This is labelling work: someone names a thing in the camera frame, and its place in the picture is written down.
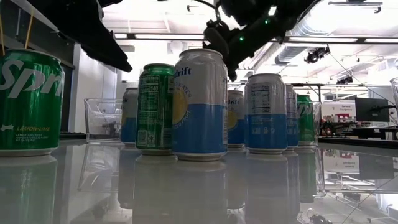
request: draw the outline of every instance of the wooden stick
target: wooden stick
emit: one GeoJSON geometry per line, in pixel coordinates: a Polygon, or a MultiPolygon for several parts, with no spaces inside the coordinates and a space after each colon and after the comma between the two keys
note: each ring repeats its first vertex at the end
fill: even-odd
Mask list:
{"type": "Polygon", "coordinates": [[[30,12],[30,22],[29,22],[29,28],[27,29],[25,49],[27,49],[27,44],[29,43],[30,30],[32,29],[32,23],[33,23],[33,7],[32,7],[32,11],[30,12]]]}
{"type": "Polygon", "coordinates": [[[2,48],[2,55],[5,56],[6,54],[6,48],[4,46],[4,36],[2,33],[2,20],[1,20],[1,14],[0,14],[0,35],[1,35],[1,48],[2,48]]]}

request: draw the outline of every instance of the fluorescent light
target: fluorescent light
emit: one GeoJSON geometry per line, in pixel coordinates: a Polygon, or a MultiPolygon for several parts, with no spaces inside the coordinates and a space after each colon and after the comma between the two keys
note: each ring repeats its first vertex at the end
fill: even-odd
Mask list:
{"type": "Polygon", "coordinates": [[[135,34],[136,39],[203,40],[200,34],[135,34]]]}
{"type": "Polygon", "coordinates": [[[366,38],[365,43],[398,43],[398,39],[389,38],[366,38]]]}
{"type": "Polygon", "coordinates": [[[268,11],[268,16],[275,15],[275,12],[276,12],[276,6],[271,6],[271,8],[269,8],[269,11],[268,11]]]}
{"type": "Polygon", "coordinates": [[[356,42],[357,38],[339,38],[339,37],[289,37],[289,42],[356,42]]]}
{"type": "Polygon", "coordinates": [[[115,34],[114,36],[117,39],[126,39],[127,38],[127,34],[115,34]]]}

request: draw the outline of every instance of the blue and white can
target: blue and white can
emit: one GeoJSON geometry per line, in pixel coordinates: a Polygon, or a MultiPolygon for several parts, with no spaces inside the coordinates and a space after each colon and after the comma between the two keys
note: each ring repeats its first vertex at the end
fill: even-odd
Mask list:
{"type": "Polygon", "coordinates": [[[135,145],[137,125],[138,88],[127,88],[123,94],[122,128],[120,140],[124,144],[135,145]]]}
{"type": "Polygon", "coordinates": [[[226,153],[227,69],[220,53],[190,49],[175,65],[172,151],[182,160],[214,161],[226,153]]]}
{"type": "Polygon", "coordinates": [[[228,90],[228,148],[244,144],[244,98],[239,90],[228,90]]]}
{"type": "Polygon", "coordinates": [[[247,149],[261,154],[280,154],[286,150],[286,87],[280,75],[250,76],[245,102],[247,149]]]}
{"type": "Polygon", "coordinates": [[[297,122],[297,94],[291,84],[286,84],[287,150],[299,146],[299,124],[297,122]]]}

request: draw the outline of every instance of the sprite can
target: sprite can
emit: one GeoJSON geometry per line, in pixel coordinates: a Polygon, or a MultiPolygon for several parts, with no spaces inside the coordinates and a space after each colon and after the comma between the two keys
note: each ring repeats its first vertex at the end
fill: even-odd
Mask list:
{"type": "Polygon", "coordinates": [[[297,96],[297,115],[299,145],[308,146],[315,142],[315,130],[313,121],[313,103],[308,95],[297,96]]]}
{"type": "Polygon", "coordinates": [[[65,74],[59,59],[13,49],[0,68],[0,156],[50,153],[60,135],[65,74]]]}
{"type": "Polygon", "coordinates": [[[171,154],[174,66],[149,64],[139,78],[136,148],[171,154]]]}

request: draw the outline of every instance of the glass table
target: glass table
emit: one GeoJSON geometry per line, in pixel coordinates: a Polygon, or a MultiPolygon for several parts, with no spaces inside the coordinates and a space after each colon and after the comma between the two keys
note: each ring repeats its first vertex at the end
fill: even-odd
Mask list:
{"type": "Polygon", "coordinates": [[[0,158],[0,223],[397,223],[396,156],[320,144],[188,162],[62,141],[49,156],[0,158]]]}

